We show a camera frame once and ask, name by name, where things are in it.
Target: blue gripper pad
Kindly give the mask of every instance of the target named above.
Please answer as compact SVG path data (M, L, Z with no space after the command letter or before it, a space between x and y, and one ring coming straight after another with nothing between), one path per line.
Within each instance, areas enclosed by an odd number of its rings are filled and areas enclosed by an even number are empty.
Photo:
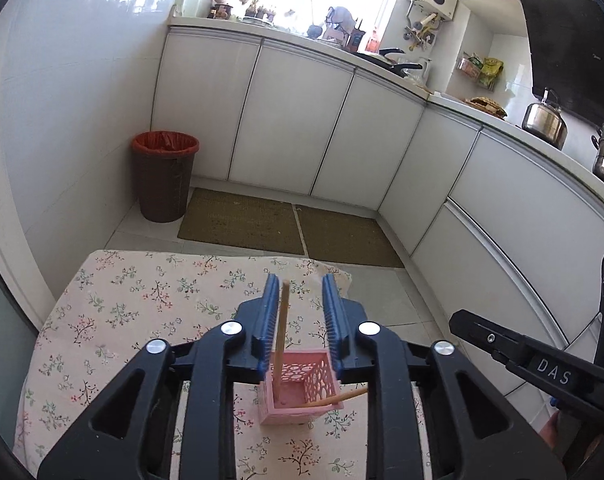
M279 299L280 281L275 274L269 274L262 297L244 301L238 307L235 320L246 330L246 338L228 362L237 382L258 384L264 380L271 359Z
M373 356L356 342L358 326L367 320L364 308L340 297L332 274L322 278L322 306L335 376L343 384L367 382Z

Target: floral print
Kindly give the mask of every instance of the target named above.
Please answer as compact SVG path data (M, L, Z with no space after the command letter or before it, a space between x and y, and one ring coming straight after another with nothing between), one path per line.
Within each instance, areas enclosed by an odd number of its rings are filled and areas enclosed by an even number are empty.
M97 251L86 259L44 323L16 424L14 452L36 474L40 462L114 375L154 337L194 341L258 298L266 272L291 283L286 345L323 348L322 276L348 290L350 276L308 258L220 257ZM355 385L342 388L350 390ZM189 383L182 387L171 478L178 478ZM256 386L234 388L239 480L364 478L366 396L312 424L261 426Z

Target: metal bolt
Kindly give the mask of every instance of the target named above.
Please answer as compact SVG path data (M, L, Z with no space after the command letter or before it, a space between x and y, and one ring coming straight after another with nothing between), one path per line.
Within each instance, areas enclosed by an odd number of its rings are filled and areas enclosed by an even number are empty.
M242 325L237 321L227 321L220 327L220 330L226 335L233 335L242 332Z
M455 347L448 341L438 341L433 345L433 349L441 355L451 355L455 351Z
M364 335L375 335L380 331L380 325L372 321L365 321L364 323L360 323L358 330Z
M166 348L166 343L161 339L153 339L153 341L149 341L146 343L146 351L150 354L159 354L164 352Z

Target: floor mat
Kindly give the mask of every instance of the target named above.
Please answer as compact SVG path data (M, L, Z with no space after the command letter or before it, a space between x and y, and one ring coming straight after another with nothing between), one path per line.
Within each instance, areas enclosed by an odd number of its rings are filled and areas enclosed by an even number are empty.
M304 254L290 203L202 188L193 192L178 238Z
M308 256L323 262L403 267L373 218L296 206Z

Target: dish soap bottle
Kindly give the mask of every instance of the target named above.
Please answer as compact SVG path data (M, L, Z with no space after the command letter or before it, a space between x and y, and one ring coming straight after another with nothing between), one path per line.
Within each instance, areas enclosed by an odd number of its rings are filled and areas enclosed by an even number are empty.
M380 38L378 38L378 28L373 27L373 32L371 33L371 37L368 38L367 46L364 48L367 52L376 53L380 48Z

